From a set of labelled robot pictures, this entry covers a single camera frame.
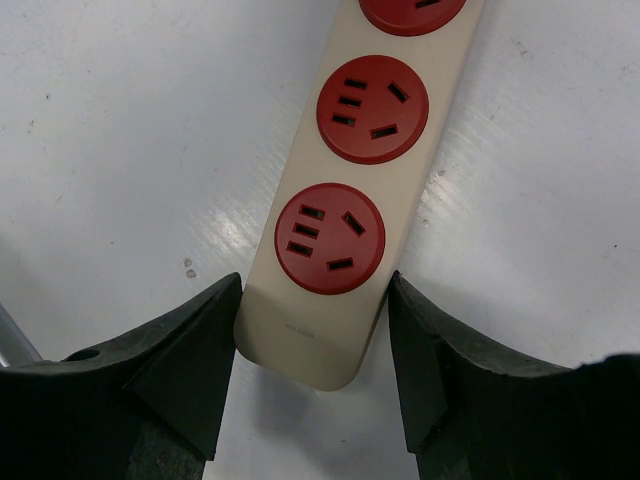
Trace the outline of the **beige red power strip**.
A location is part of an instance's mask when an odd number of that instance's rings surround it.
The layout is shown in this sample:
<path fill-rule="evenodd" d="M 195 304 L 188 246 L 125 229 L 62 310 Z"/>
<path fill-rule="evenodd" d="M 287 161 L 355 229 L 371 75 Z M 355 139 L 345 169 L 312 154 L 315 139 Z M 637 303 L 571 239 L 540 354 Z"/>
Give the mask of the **beige red power strip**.
<path fill-rule="evenodd" d="M 353 380 L 436 153 L 480 1 L 344 1 L 245 285 L 248 360 Z"/>

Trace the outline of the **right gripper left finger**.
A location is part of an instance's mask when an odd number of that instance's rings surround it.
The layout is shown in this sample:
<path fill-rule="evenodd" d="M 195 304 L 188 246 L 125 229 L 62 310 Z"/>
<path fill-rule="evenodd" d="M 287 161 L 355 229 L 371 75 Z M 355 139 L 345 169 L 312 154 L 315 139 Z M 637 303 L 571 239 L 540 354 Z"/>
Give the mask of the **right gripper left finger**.
<path fill-rule="evenodd" d="M 1 371 L 5 479 L 199 479 L 216 453 L 242 297 L 229 274 L 61 361 Z"/>

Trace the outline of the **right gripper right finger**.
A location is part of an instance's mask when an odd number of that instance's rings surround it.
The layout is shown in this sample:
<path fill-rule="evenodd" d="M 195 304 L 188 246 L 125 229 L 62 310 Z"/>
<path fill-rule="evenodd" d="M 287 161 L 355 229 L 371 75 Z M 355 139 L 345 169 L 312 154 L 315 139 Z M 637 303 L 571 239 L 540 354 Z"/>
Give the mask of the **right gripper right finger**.
<path fill-rule="evenodd" d="M 639 358 L 577 368 L 511 349 L 432 303 L 388 288 L 407 449 L 423 479 L 635 479 Z"/>

